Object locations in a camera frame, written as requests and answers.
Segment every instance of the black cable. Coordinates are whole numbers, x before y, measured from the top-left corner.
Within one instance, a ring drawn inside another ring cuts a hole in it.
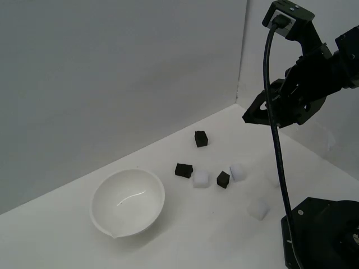
[[[270,54],[270,47],[271,47],[271,43],[273,41],[274,33],[278,27],[279,27],[278,24],[273,22],[272,27],[270,28],[270,31],[268,33],[267,41],[265,43],[264,59],[263,59],[264,93],[265,93],[265,99],[266,99],[266,104],[267,104],[267,112],[268,112],[271,134],[273,136],[273,144],[274,144],[275,158],[277,161],[277,170],[278,170],[280,190],[282,191],[284,209],[286,210],[287,223],[288,223],[288,227],[289,227],[289,233],[291,236],[293,253],[296,258],[299,268],[304,269],[303,264],[300,260],[300,254],[299,254],[298,245],[297,245],[297,237],[296,237],[296,232],[294,229],[294,221],[293,221],[291,203],[289,201],[286,177],[284,175],[282,151],[280,149],[279,134],[278,134],[277,124],[275,122],[275,116],[273,113],[272,99],[271,99],[271,92],[270,92],[269,54]]]

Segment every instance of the white cube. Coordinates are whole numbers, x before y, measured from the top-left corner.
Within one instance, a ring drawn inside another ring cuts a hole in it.
[[[242,164],[232,164],[229,169],[231,170],[233,181],[242,181],[246,178],[246,171]]]
[[[209,186],[209,174],[206,171],[195,171],[192,180],[194,188],[207,188]]]
[[[278,177],[278,172],[276,170],[272,169],[272,170],[266,171],[264,174],[264,177],[269,181],[269,183],[274,188],[279,187],[279,177]]]
[[[252,200],[247,207],[247,212],[250,216],[261,221],[269,212],[269,206],[261,199]]]

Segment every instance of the bowl rim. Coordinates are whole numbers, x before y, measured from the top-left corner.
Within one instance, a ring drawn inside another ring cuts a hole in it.
[[[142,172],[145,172],[145,173],[148,173],[150,174],[158,183],[158,185],[160,186],[160,191],[161,191],[161,195],[162,195],[162,200],[161,200],[161,205],[160,207],[157,209],[157,212],[156,214],[152,217],[152,219],[150,221],[148,221],[148,223],[146,225],[144,225],[144,227],[142,229],[140,229],[139,231],[136,231],[134,233],[129,233],[129,234],[120,234],[120,235],[113,235],[111,234],[108,230],[104,229],[100,224],[98,224],[98,222],[96,221],[95,217],[94,217],[94,214],[93,214],[93,205],[94,205],[94,198],[95,198],[95,195],[96,195],[96,192],[98,191],[98,189],[102,186],[102,184],[104,184],[109,178],[111,178],[112,176],[116,175],[116,174],[119,174],[119,173],[122,173],[124,171],[129,171],[129,170],[137,170],[137,171],[142,171]],[[90,218],[91,218],[91,221],[92,223],[96,226],[97,229],[99,229],[102,233],[104,234],[107,234],[109,236],[111,236],[112,238],[120,238],[120,237],[126,237],[126,236],[130,236],[130,235],[135,235],[135,234],[138,234],[142,231],[145,231],[147,228],[149,228],[153,222],[158,218],[159,214],[161,213],[162,209],[163,209],[163,205],[164,205],[164,200],[165,200],[165,191],[164,191],[164,187],[163,187],[163,183],[162,181],[159,179],[159,177],[152,173],[151,171],[148,171],[148,170],[145,170],[145,169],[142,169],[142,168],[127,168],[127,169],[122,169],[122,170],[119,170],[117,172],[114,172],[113,174],[107,176],[99,185],[98,187],[96,188],[96,190],[94,191],[93,195],[92,195],[92,198],[91,198],[91,206],[90,206]]]

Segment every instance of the white table surface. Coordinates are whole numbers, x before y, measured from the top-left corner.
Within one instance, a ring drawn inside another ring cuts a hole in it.
[[[264,177],[275,173],[270,129],[244,124],[243,113],[230,106],[0,215],[0,268],[284,269],[282,198]],[[208,147],[195,146],[195,130],[206,131]],[[308,196],[359,200],[357,180],[287,136],[281,139],[293,207]],[[207,170],[211,187],[193,189],[190,180],[175,176],[177,162]],[[246,167],[247,179],[217,186],[217,175],[236,162]],[[107,176],[137,166],[162,180],[163,212],[146,232],[114,240],[91,223],[90,200]],[[253,198],[271,207],[262,222],[246,212]]]

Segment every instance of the white bowl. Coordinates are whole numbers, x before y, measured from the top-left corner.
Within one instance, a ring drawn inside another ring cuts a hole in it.
[[[90,216],[94,225],[113,238],[140,233],[159,216],[164,203],[161,180],[141,169],[111,175],[96,190]]]

